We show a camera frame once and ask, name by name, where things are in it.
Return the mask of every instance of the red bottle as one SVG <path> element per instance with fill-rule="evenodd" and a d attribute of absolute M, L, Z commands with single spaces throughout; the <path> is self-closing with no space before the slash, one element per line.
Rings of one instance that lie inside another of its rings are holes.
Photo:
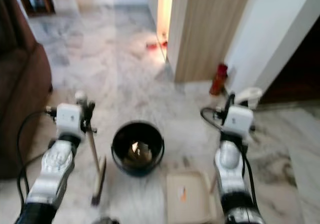
<path fill-rule="evenodd" d="M 224 83 L 227 79 L 227 69 L 228 66 L 225 64 L 218 65 L 218 71 L 212 81 L 212 86 L 210 88 L 210 94 L 219 95 L 221 93 L 222 88 L 224 87 Z"/>

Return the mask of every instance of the brown sofa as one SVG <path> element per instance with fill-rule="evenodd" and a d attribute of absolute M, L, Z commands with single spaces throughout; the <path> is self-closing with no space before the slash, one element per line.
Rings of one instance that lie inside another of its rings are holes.
<path fill-rule="evenodd" d="M 52 90 L 49 62 L 36 42 L 17 0 L 0 0 L 0 178 L 17 176 L 16 137 L 23 119 L 40 110 Z M 26 158 L 39 119 L 23 130 Z"/>

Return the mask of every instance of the cabinet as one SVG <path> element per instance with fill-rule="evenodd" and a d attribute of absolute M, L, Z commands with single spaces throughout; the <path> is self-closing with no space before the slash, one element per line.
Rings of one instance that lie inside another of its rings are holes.
<path fill-rule="evenodd" d="M 172 0 L 167 59 L 176 82 L 210 80 L 247 0 Z"/>

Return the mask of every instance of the black bowl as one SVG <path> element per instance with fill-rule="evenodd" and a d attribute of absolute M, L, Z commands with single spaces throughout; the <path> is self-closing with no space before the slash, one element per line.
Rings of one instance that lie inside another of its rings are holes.
<path fill-rule="evenodd" d="M 124 163 L 128 156 L 129 148 L 136 141 L 148 145 L 152 159 L 143 167 L 132 167 Z M 115 134 L 111 153 L 116 165 L 125 173 L 142 177 L 149 174 L 161 162 L 164 156 L 164 139 L 152 124 L 145 121 L 132 121 L 123 125 Z"/>

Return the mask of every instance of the white marble floor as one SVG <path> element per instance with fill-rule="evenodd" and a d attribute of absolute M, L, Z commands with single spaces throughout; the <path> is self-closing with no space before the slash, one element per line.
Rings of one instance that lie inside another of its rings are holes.
<path fill-rule="evenodd" d="M 197 160 L 198 166 L 205 160 L 209 164 L 203 166 L 211 166 L 218 133 L 204 124 L 199 109 L 217 104 L 223 98 L 208 96 L 209 82 L 173 83 L 172 72 L 161 50 L 145 48 L 147 42 L 157 39 L 154 24 L 144 7 L 103 7 L 80 15 L 35 18 L 30 20 L 30 25 L 37 40 L 44 45 L 51 65 L 54 92 L 48 105 L 72 103 L 75 91 L 85 90 L 89 98 L 96 101 L 92 122 L 98 128 L 97 149 L 108 159 L 106 193 L 102 195 L 101 205 L 92 208 L 95 167 L 88 144 L 78 149 L 67 193 L 53 222 L 92 223 L 107 214 L 118 217 L 124 224 L 165 223 L 163 178 L 158 174 L 170 169 L 171 162 L 174 168 L 178 166 L 179 161 L 174 161 L 177 156 Z M 250 149 L 252 157 L 285 147 L 296 177 L 280 185 L 283 170 L 278 165 L 272 167 L 272 171 L 262 168 L 271 174 L 264 177 L 257 174 L 258 182 L 263 179 L 257 192 L 266 220 L 301 223 L 302 209 L 305 223 L 320 223 L 319 108 L 263 111 L 255 117 L 257 132 Z M 110 158 L 110 144 L 116 130 L 134 119 L 152 122 L 165 138 L 163 164 L 145 180 L 119 172 Z M 51 120 L 42 118 L 30 158 L 44 151 L 54 135 Z M 31 180 L 38 171 L 39 162 L 28 169 Z M 13 223 L 17 217 L 20 204 L 15 183 L 14 180 L 0 182 L 1 223 Z M 268 183 L 276 183 L 278 192 L 274 193 Z M 141 185 L 144 190 L 130 191 Z M 295 185 L 299 199 L 296 204 L 292 204 L 295 194 L 284 199 L 277 196 L 295 193 Z"/>

